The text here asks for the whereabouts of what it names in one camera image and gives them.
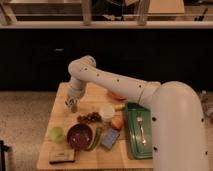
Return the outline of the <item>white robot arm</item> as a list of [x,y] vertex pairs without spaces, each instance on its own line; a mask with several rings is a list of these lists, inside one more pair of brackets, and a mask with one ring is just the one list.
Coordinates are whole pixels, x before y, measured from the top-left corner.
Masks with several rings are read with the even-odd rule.
[[209,171],[205,118],[193,88],[179,81],[160,83],[106,72],[89,55],[72,61],[68,72],[69,107],[91,82],[150,111],[154,171]]

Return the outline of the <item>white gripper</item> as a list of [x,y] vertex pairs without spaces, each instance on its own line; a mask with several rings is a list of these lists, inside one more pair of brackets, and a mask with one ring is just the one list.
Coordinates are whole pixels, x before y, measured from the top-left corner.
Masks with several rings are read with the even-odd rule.
[[83,95],[84,95],[83,90],[76,90],[69,87],[67,92],[67,97],[65,100],[66,106],[72,109],[77,104],[77,101],[83,97]]

